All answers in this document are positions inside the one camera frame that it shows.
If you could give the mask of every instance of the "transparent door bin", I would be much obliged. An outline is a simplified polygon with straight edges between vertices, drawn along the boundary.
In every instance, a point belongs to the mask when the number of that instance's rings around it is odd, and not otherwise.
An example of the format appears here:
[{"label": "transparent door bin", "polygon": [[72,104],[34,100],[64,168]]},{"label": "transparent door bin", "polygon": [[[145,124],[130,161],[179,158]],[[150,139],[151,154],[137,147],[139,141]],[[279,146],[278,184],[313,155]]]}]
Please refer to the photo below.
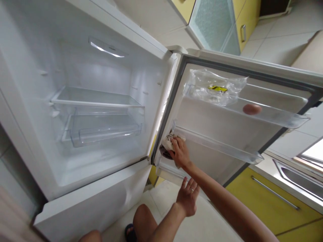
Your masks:
[{"label": "transparent door bin", "polygon": [[93,107],[144,107],[129,95],[69,86],[63,87],[58,93],[56,93],[51,102],[55,104]]},{"label": "transparent door bin", "polygon": [[113,138],[140,135],[142,124],[138,124],[128,108],[103,110],[75,108],[71,115],[69,135],[74,147],[101,143]]},{"label": "transparent door bin", "polygon": [[[198,98],[197,95],[195,95],[195,92],[198,89],[199,87],[196,87],[195,85],[187,85],[184,90],[184,96],[191,99],[201,100],[200,98]],[[257,105],[258,110],[260,110],[260,112],[253,115],[246,114],[243,111],[243,108],[246,105]],[[242,114],[244,116],[247,116],[253,119],[262,120],[268,123],[276,124],[281,127],[286,127],[291,129],[299,128],[301,125],[303,125],[306,121],[309,120],[309,118],[304,115],[291,113],[289,111],[270,107],[270,106],[249,101],[243,98],[238,98],[235,103],[232,103],[226,106],[219,106],[219,105],[217,106]]]},{"label": "transparent door bin", "polygon": [[206,146],[210,149],[219,151],[250,164],[258,164],[259,162],[264,160],[258,152],[249,153],[230,145],[221,143],[217,140],[213,140],[197,133],[191,132],[184,128],[176,127],[174,129],[174,133],[183,136],[186,139],[191,140],[197,144]]}]

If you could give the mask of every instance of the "plastic bag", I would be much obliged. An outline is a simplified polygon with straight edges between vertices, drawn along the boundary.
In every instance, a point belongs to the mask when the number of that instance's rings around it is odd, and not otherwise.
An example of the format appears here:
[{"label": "plastic bag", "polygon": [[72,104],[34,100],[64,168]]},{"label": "plastic bag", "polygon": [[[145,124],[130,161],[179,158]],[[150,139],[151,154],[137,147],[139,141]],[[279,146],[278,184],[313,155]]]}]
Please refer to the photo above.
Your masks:
[{"label": "plastic bag", "polygon": [[226,106],[237,101],[247,79],[248,77],[224,78],[207,69],[190,70],[184,94],[214,105]]}]

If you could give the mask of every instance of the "kitchen counter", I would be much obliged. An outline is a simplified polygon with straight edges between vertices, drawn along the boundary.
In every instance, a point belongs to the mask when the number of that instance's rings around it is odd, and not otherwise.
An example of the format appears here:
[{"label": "kitchen counter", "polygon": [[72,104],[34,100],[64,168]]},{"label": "kitchen counter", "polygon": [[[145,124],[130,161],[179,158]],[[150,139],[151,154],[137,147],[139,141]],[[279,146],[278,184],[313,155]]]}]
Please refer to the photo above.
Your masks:
[{"label": "kitchen counter", "polygon": [[312,209],[323,214],[323,201],[282,178],[277,166],[273,161],[273,158],[267,154],[262,154],[262,156],[264,157],[262,162],[260,162],[258,165],[250,165],[249,168],[270,180],[275,185],[281,187],[286,192],[307,204]]}]

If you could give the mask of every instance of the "metal handle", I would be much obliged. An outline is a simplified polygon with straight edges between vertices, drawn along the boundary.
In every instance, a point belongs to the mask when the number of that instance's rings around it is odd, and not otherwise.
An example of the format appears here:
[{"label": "metal handle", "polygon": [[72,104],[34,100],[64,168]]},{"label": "metal handle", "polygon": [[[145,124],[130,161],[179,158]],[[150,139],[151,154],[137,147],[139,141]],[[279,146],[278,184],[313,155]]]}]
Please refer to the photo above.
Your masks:
[{"label": "metal handle", "polygon": [[247,36],[247,34],[246,34],[246,25],[242,25],[241,26],[241,41],[242,41],[242,43],[246,42],[246,36]]},{"label": "metal handle", "polygon": [[290,206],[292,206],[293,208],[295,208],[297,211],[300,210],[299,207],[295,206],[294,204],[292,204],[291,202],[289,202],[288,200],[286,200],[285,198],[283,198],[281,195],[277,194],[276,192],[274,192],[273,190],[271,190],[269,187],[267,187],[266,185],[262,184],[260,181],[258,181],[256,178],[254,178],[253,176],[251,176],[251,179],[253,179],[254,181],[256,181],[258,184],[262,185],[264,188],[266,188],[268,191],[272,192],[273,194],[275,194],[277,197],[279,197],[281,200],[283,200],[284,202],[286,202],[287,204],[289,204]]}]

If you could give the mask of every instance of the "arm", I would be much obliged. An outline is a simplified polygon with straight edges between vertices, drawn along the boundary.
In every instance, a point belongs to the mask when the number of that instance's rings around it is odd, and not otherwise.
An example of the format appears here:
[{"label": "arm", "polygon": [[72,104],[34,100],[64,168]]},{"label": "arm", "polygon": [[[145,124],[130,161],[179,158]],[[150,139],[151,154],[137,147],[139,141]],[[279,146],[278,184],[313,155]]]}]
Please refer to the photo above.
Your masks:
[{"label": "arm", "polygon": [[196,199],[200,188],[197,183],[190,179],[187,186],[185,177],[182,186],[178,192],[176,202],[172,205],[170,211],[162,222],[158,225],[148,241],[150,242],[171,242],[174,240],[176,232],[186,217],[193,216],[196,212]]},{"label": "arm", "polygon": [[172,143],[175,153],[169,152],[177,166],[182,167],[197,182],[244,241],[278,241],[250,209],[189,160],[185,142],[175,138]]}]

